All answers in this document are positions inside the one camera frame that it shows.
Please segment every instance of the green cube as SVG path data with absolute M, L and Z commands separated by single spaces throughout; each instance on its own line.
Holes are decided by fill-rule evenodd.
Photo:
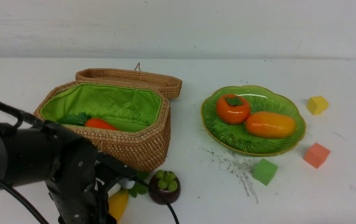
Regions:
M 266 159 L 261 159 L 254 169 L 253 178 L 263 183 L 265 186 L 268 186 L 273 176 L 275 176 L 277 169 L 278 166 L 275 164 Z

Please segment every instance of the foam block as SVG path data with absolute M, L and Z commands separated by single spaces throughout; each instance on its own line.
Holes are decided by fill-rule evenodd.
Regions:
M 309 98 L 308 105 L 306 108 L 313 115 L 321 114 L 329 107 L 329 102 L 323 98 L 323 96 L 313 96 Z
M 268 186 L 273 176 L 275 176 L 277 169 L 278 166 L 275 164 L 266 159 L 261 159 L 254 169 L 253 178 L 263 183 L 265 186 Z
M 330 150 L 319 145 L 318 143 L 315 143 L 306 152 L 304 160 L 318 169 L 326 161 L 329 154 Z

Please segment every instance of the basket loop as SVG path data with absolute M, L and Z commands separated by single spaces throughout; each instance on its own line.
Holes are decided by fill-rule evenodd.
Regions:
M 138 62 L 138 64 L 136 65 L 134 71 L 136 71 L 137 68 L 139 69 L 140 72 L 142 71 L 142 70 L 140 69 L 140 62 Z

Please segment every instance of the orange persimmon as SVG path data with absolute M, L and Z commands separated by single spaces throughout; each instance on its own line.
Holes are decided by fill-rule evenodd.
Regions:
M 105 120 L 97 118 L 87 120 L 87 122 L 85 123 L 85 127 L 119 131 L 117 128 L 107 123 Z
M 296 131 L 296 127 L 293 118 L 267 111 L 253 113 L 246 121 L 247 131 L 262 138 L 286 138 Z
M 242 124 L 251 111 L 248 101 L 241 96 L 226 94 L 216 102 L 216 113 L 227 124 Z

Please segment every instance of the green fabric lining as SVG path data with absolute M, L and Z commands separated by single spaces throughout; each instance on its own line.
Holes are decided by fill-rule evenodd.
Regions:
M 138 132 L 157 121 L 161 104 L 151 90 L 84 83 L 55 95 L 40 113 L 55 122 L 66 114 L 85 112 L 121 131 Z

